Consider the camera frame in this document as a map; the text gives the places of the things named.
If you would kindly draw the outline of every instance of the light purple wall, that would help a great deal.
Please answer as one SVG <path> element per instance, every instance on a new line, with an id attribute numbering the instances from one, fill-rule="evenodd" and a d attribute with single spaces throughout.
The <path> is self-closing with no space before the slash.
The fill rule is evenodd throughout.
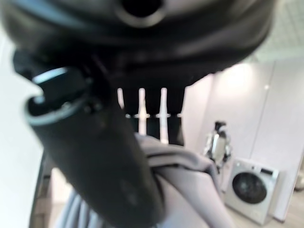
<path id="1" fill-rule="evenodd" d="M 304 149 L 304 59 L 277 61 L 251 159 L 282 171 L 275 217 L 284 220 Z"/>
<path id="2" fill-rule="evenodd" d="M 282 171 L 275 217 L 284 220 L 304 148 L 304 59 L 239 64 L 216 75 L 197 151 L 216 120 L 228 123 L 233 157 Z M 231 163 L 224 170 L 226 190 Z"/>

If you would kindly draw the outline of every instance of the hole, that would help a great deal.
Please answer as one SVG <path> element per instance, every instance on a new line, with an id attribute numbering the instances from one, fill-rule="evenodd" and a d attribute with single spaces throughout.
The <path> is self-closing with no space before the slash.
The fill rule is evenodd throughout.
<path id="1" fill-rule="evenodd" d="M 121 0 L 121 4 L 127 13 L 138 18 L 146 18 L 163 6 L 162 0 Z"/>

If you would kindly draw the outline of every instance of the white wall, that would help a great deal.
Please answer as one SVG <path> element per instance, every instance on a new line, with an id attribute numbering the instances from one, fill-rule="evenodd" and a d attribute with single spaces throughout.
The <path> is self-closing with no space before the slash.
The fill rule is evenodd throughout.
<path id="1" fill-rule="evenodd" d="M 186 89 L 182 110 L 182 127 L 185 147 L 192 151 L 197 149 L 196 143 L 203 124 L 213 78 L 213 75 L 208 75 Z"/>
<path id="2" fill-rule="evenodd" d="M 239 64 L 215 76 L 197 141 L 197 151 L 203 151 L 206 135 L 213 130 L 214 122 L 224 120 L 231 136 L 233 156 L 250 158 L 272 69 L 273 64 Z M 228 186 L 230 172 L 228 164 L 223 171 L 224 191 Z"/>
<path id="3" fill-rule="evenodd" d="M 13 73 L 12 44 L 0 31 L 0 227 L 27 228 L 42 147 L 23 119 L 39 89 Z"/>
<path id="4" fill-rule="evenodd" d="M 251 159 L 282 172 L 275 217 L 284 220 L 304 150 L 304 59 L 277 61 Z"/>
<path id="5" fill-rule="evenodd" d="M 197 150 L 216 120 L 228 123 L 233 156 L 282 172 L 275 217 L 284 220 L 304 149 L 304 59 L 240 64 L 216 75 Z M 224 170 L 226 190 L 231 164 Z"/>

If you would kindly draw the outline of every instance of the ceiling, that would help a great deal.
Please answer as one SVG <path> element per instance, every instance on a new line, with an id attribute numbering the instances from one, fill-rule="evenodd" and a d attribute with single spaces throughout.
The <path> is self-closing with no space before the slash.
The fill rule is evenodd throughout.
<path id="1" fill-rule="evenodd" d="M 304 56 L 304 0 L 280 0 L 270 36 L 247 61 L 300 56 Z"/>

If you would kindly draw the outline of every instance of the metal part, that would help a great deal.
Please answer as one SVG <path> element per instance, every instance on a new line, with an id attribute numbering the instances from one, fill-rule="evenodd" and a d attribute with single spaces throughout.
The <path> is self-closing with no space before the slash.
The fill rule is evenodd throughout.
<path id="1" fill-rule="evenodd" d="M 31 75 L 44 94 L 28 100 L 25 117 L 95 212 L 114 227 L 150 228 L 163 217 L 159 189 L 109 83 L 93 65 L 90 70 L 84 75 L 60 67 Z"/>

